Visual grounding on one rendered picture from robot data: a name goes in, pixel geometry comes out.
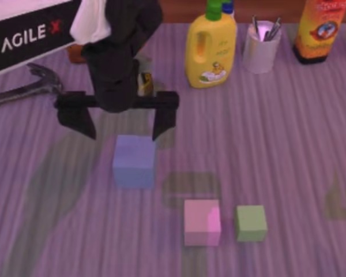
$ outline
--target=pen holder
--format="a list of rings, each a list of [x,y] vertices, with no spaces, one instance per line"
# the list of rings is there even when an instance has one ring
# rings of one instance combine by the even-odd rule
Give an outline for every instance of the pen holder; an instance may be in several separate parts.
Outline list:
[[[261,74],[272,70],[281,40],[281,30],[279,29],[272,40],[263,41],[265,33],[270,31],[272,27],[273,23],[270,21],[258,21],[259,37],[252,24],[247,29],[242,62],[243,66],[252,73]]]

